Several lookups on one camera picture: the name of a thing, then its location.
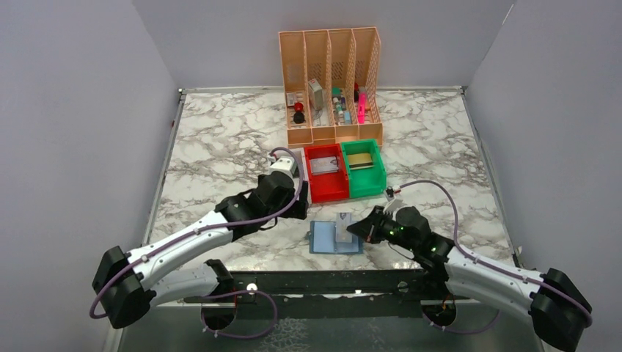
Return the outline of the blue leather card holder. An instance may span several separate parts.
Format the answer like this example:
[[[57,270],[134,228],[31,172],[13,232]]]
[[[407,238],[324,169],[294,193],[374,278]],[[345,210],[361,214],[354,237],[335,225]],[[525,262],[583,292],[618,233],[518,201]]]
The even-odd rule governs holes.
[[[311,254],[355,255],[363,252],[362,241],[352,234],[351,243],[335,242],[335,221],[311,221],[309,252]]]

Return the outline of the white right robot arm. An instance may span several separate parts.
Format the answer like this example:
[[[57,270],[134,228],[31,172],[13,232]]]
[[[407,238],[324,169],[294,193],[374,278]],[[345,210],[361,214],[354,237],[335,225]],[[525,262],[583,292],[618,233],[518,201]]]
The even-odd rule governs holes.
[[[564,272],[546,273],[486,259],[435,233],[415,207],[395,215],[376,206],[347,231],[367,243],[400,246],[428,272],[424,291],[432,298],[446,293],[477,300],[533,325],[536,335],[560,351],[575,351],[591,325],[592,307]]]

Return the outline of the gold VIP card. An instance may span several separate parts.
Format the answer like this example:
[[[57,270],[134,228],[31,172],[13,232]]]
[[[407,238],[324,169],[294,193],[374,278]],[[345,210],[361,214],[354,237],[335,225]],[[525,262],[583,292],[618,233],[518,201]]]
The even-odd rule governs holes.
[[[351,171],[371,168],[374,165],[370,153],[347,154],[346,158]]]

